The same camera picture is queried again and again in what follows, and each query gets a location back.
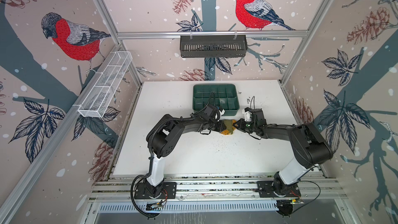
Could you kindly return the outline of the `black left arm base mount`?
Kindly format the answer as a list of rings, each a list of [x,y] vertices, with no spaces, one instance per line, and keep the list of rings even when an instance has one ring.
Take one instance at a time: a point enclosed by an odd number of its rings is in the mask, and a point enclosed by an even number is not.
[[[175,182],[162,182],[157,186],[153,186],[145,181],[133,186],[131,193],[133,193],[135,200],[165,200],[166,198],[175,199],[176,190],[177,183]]]

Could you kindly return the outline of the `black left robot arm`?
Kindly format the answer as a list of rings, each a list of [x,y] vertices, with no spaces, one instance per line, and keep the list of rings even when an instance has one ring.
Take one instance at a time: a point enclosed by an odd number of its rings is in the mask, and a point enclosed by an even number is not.
[[[161,195],[164,183],[164,158],[175,149],[179,139],[185,133],[198,132],[209,135],[212,131],[223,132],[225,125],[220,118],[225,110],[214,105],[215,93],[212,92],[206,105],[187,118],[175,118],[169,114],[161,120],[147,135],[149,170],[145,175],[138,175],[131,184],[131,199],[138,199],[138,186],[143,184],[144,195],[157,198]]]

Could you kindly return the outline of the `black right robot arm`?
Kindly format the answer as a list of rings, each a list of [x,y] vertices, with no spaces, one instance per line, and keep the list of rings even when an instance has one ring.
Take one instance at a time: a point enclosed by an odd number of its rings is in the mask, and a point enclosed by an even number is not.
[[[301,125],[268,124],[261,109],[245,108],[244,118],[233,123],[233,127],[255,134],[253,138],[288,141],[294,158],[274,175],[273,191],[284,197],[297,186],[299,179],[313,167],[332,159],[333,152],[314,124]]]

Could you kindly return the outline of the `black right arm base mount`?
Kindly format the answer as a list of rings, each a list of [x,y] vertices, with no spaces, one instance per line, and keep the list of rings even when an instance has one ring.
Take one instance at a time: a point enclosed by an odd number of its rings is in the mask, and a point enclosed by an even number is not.
[[[285,185],[281,181],[257,181],[256,192],[259,193],[260,198],[300,198],[301,193],[297,183],[292,185]]]

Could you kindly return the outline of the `olive green striped sock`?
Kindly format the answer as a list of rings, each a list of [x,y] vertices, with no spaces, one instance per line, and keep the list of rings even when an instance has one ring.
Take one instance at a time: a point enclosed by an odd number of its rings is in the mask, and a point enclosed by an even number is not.
[[[236,129],[234,127],[234,123],[236,123],[236,120],[231,120],[231,119],[223,120],[219,133],[223,135],[232,135],[234,130]]]

